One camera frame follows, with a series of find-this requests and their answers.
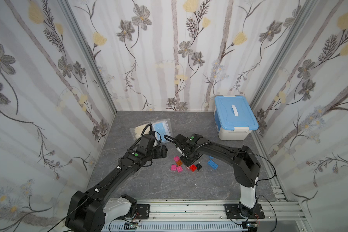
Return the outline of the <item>red lego brick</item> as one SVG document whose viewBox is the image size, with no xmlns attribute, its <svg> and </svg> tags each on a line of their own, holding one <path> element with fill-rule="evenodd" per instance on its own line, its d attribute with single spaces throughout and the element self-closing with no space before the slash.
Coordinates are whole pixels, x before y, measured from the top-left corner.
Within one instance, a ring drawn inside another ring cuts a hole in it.
<svg viewBox="0 0 348 232">
<path fill-rule="evenodd" d="M 191 165 L 189 168 L 192 172 L 197 170 L 197 167 L 195 165 Z"/>
</svg>

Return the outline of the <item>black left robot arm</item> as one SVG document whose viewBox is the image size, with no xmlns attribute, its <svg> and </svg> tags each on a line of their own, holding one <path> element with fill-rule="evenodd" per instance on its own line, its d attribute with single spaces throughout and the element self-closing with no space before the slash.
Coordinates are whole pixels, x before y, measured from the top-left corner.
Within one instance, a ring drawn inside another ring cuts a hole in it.
<svg viewBox="0 0 348 232">
<path fill-rule="evenodd" d="M 104 208 L 112 193 L 139 169 L 149 167 L 147 162 L 166 155 L 166 146 L 156 139 L 153 125 L 147 124 L 110 174 L 94 187 L 72 196 L 67 215 L 57 225 L 64 222 L 74 232 L 100 232 L 105 225 Z"/>
</svg>

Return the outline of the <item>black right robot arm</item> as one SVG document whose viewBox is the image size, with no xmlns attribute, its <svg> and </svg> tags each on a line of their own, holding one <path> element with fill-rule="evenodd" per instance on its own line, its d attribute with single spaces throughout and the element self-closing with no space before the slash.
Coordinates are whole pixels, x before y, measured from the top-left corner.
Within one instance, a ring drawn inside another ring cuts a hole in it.
<svg viewBox="0 0 348 232">
<path fill-rule="evenodd" d="M 191 167 L 202 155 L 212 156 L 233 167 L 235 180 L 240 184 L 241 196 L 238 212 L 243 218 L 250 218 L 256 212 L 258 197 L 257 184 L 262 165 L 258 157 L 247 146 L 233 148 L 212 142 L 199 134 L 185 137 L 178 134 L 175 138 L 165 135 L 164 138 L 173 143 L 182 155 L 180 160 L 187 167 Z"/>
</svg>

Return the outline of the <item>orange lego brick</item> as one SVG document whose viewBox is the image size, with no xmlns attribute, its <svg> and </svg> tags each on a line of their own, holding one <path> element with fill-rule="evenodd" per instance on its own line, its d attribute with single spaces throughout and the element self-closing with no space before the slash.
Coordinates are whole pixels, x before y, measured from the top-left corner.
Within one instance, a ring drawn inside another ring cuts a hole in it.
<svg viewBox="0 0 348 232">
<path fill-rule="evenodd" d="M 177 166 L 181 166 L 181 165 L 183 164 L 183 162 L 182 162 L 181 160 L 178 160 L 178 161 L 176 162 L 176 164 L 177 164 Z"/>
</svg>

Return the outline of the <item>pink lego brick bottom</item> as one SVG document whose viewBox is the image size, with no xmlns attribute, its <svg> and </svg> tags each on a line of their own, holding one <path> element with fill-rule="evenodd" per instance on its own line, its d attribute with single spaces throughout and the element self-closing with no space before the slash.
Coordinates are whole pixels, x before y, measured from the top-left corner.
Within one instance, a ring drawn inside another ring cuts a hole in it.
<svg viewBox="0 0 348 232">
<path fill-rule="evenodd" d="M 177 167 L 176 167 L 176 170 L 177 170 L 178 173 L 180 173 L 180 172 L 183 171 L 183 168 L 182 168 L 181 166 L 177 166 Z"/>
</svg>

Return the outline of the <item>black lego brick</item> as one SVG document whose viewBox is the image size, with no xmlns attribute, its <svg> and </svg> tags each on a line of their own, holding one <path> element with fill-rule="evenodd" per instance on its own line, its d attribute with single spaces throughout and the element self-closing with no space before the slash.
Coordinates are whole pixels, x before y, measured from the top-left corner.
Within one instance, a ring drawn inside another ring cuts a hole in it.
<svg viewBox="0 0 348 232">
<path fill-rule="evenodd" d="M 197 170 L 198 170 L 198 171 L 202 169 L 202 165 L 199 164 L 199 163 L 196 165 L 196 167 L 197 167 Z"/>
</svg>

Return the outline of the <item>blue lego brick lower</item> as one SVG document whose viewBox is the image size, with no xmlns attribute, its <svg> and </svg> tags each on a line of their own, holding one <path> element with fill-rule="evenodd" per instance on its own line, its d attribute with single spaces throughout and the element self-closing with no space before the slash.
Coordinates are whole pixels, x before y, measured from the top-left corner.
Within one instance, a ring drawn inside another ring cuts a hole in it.
<svg viewBox="0 0 348 232">
<path fill-rule="evenodd" d="M 213 168 L 214 170 L 216 170 L 216 169 L 218 168 L 218 165 L 217 165 L 214 161 L 212 161 L 212 160 L 209 160 L 209 161 L 207 162 L 207 164 L 208 164 L 211 168 Z"/>
</svg>

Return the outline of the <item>bagged blue face mask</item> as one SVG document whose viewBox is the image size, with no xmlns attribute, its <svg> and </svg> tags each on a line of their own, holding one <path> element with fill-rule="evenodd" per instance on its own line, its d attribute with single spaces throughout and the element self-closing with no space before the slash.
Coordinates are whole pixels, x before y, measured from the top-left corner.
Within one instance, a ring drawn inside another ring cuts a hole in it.
<svg viewBox="0 0 348 232">
<path fill-rule="evenodd" d="M 170 119 L 161 119 L 153 121 L 152 123 L 153 131 L 155 131 L 155 136 L 161 142 L 167 143 L 168 141 L 164 138 L 165 135 L 172 136 L 172 127 Z"/>
</svg>

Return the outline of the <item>bagged cream gloves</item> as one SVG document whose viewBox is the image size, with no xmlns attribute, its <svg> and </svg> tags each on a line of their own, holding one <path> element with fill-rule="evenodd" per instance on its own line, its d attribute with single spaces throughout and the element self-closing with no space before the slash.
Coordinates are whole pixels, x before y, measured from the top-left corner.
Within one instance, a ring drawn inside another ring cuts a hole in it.
<svg viewBox="0 0 348 232">
<path fill-rule="evenodd" d="M 131 132 L 131 135 L 133 137 L 133 140 L 136 140 L 141 136 L 142 131 L 145 127 L 146 127 L 146 124 L 130 128 L 130 132 Z"/>
</svg>

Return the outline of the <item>blue lid storage box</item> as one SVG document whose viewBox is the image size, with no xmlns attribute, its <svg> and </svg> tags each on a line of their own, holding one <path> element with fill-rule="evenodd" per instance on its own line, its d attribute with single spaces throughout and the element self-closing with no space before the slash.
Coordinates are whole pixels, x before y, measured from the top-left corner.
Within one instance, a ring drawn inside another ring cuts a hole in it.
<svg viewBox="0 0 348 232">
<path fill-rule="evenodd" d="M 244 96 L 216 96 L 214 118 L 218 136 L 223 141 L 242 141 L 259 128 Z"/>
</svg>

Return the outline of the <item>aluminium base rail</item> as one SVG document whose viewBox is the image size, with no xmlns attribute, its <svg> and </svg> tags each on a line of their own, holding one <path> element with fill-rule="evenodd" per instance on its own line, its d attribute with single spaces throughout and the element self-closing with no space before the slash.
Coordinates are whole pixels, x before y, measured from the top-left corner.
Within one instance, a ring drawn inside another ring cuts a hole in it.
<svg viewBox="0 0 348 232">
<path fill-rule="evenodd" d="M 101 232 L 311 232 L 297 202 L 257 204 L 254 216 L 240 217 L 236 201 L 138 199 L 149 204 L 148 219 L 134 219 L 135 200 L 110 199 Z"/>
</svg>

